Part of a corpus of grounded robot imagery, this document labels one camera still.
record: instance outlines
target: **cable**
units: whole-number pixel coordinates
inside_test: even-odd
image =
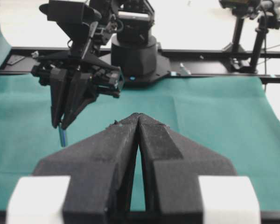
[[[265,63],[265,62],[267,62],[267,61],[269,61],[269,60],[271,60],[271,58],[267,58],[267,59],[264,60],[263,62],[259,62],[257,65],[263,64],[263,63]]]
[[[67,46],[69,47],[69,48],[71,48],[71,46],[70,46],[70,42],[72,41],[72,39],[70,39],[69,41],[67,41]]]
[[[273,49],[273,48],[277,48],[277,47],[280,47],[280,44],[275,45],[275,46],[271,46],[271,47],[269,47],[269,48],[266,48],[266,50]]]
[[[123,31],[124,25],[123,25],[123,22],[122,22],[121,20],[119,20],[118,18],[116,18],[115,21],[116,21],[120,26],[119,26],[119,28],[117,28],[117,30],[114,31],[113,33],[118,34],[118,33],[120,33],[120,32]]]

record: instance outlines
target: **black metal frame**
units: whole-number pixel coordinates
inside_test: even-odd
[[[40,55],[49,55],[58,51],[68,50],[68,48],[12,48],[6,61],[0,68],[0,75],[22,75],[30,73],[36,62],[31,53],[38,51]],[[230,64],[231,58],[248,59],[252,56],[252,51],[247,52],[226,52],[220,50],[167,50],[160,49],[159,52],[169,58],[172,71],[168,71],[166,78],[201,78],[201,77],[218,77],[218,76],[246,76],[259,77],[263,84],[280,83],[280,75],[275,74],[255,74],[235,72]],[[109,49],[102,49],[100,56],[110,54]],[[13,66],[7,65],[11,55],[21,55],[26,58]],[[280,52],[268,51],[260,54],[260,58],[280,58]],[[193,69],[191,74],[181,68],[181,63],[186,67]]]

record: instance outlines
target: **white floor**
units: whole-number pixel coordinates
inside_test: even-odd
[[[38,7],[48,0],[0,0],[3,35],[12,46],[66,47],[68,37],[53,22],[48,22]],[[221,49],[232,39],[235,23],[230,10],[218,0],[150,0],[156,10],[153,34],[164,49]],[[246,20],[241,44],[252,50],[258,23]],[[280,44],[280,30],[270,30],[267,46]],[[268,73],[278,69],[280,60],[267,63]],[[264,64],[259,66],[264,71]],[[267,87],[267,97],[280,120],[280,84]]]

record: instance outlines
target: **table surface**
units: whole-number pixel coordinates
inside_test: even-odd
[[[120,99],[100,96],[69,127],[69,142],[134,112],[146,113],[229,158],[240,175],[250,177],[262,210],[280,210],[280,122],[259,79],[166,79],[143,90],[123,90]],[[31,75],[0,77],[0,209],[5,209],[17,179],[58,150],[49,88]],[[138,156],[132,209],[144,208]]]

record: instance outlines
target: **robotic arm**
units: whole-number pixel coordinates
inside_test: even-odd
[[[119,97],[124,84],[120,68],[98,58],[100,46],[123,28],[117,19],[118,8],[116,0],[92,0],[89,6],[50,0],[40,6],[48,21],[55,21],[72,41],[69,51],[38,57],[32,71],[41,85],[51,87],[54,128],[61,124],[65,130],[99,94]]]

